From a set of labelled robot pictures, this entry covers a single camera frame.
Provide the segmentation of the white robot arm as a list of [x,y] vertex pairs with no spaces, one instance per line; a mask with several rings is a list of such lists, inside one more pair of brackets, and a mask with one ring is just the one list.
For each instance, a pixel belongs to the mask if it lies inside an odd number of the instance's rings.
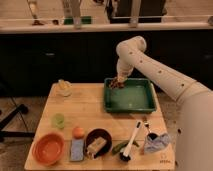
[[176,171],[213,171],[213,90],[147,56],[146,48],[142,36],[116,46],[118,80],[137,69],[180,106]]

